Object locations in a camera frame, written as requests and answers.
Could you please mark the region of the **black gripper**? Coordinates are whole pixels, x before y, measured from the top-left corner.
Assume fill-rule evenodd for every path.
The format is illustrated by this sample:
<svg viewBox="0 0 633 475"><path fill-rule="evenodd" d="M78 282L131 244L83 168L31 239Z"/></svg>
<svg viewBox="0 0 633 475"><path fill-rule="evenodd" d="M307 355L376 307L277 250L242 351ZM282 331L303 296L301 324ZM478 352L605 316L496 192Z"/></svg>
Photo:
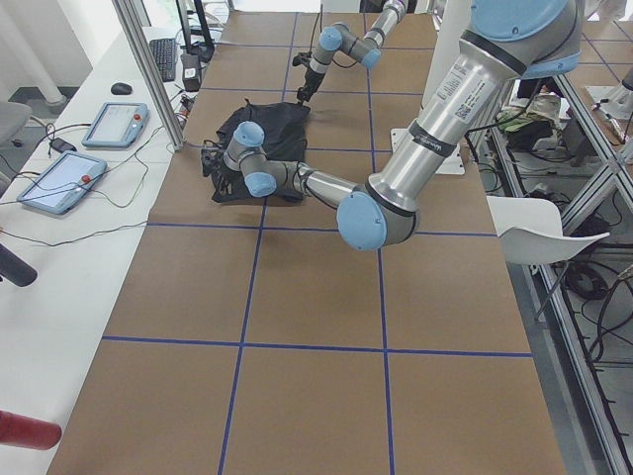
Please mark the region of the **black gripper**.
<svg viewBox="0 0 633 475"><path fill-rule="evenodd" d="M305 83L297 91L297 100L299 103L309 102L312 99L320 88L325 74L326 70L316 71L311 68L306 70Z"/></svg>
<svg viewBox="0 0 633 475"><path fill-rule="evenodd" d="M231 169L215 170L213 183L219 196L236 196L243 191L242 174Z"/></svg>

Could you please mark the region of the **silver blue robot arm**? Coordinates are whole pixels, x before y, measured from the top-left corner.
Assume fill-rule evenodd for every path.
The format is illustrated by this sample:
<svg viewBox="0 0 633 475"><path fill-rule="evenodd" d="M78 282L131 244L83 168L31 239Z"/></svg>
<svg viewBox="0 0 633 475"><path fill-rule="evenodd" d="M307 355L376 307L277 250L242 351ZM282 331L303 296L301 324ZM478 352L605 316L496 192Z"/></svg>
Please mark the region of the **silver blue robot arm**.
<svg viewBox="0 0 633 475"><path fill-rule="evenodd" d="M407 240L417 229L417 198L479 113L509 80L551 77L574 69L580 56L582 1L474 1L459 53L421 106L391 159L356 184L297 161L271 160L259 124L236 126L226 148L204 160L219 194L264 198L294 191L335 209L351 247L374 250Z"/></svg>
<svg viewBox="0 0 633 475"><path fill-rule="evenodd" d="M415 1L386 1L379 17L363 38L353 34L348 25L337 22L320 31L315 47L299 52L292 61L293 66L306 68L305 83L298 88L297 100L300 104L309 102L318 91L334 57L341 52L356 63L371 70L381 57L381 48L388 35L408 13L415 10Z"/></svg>

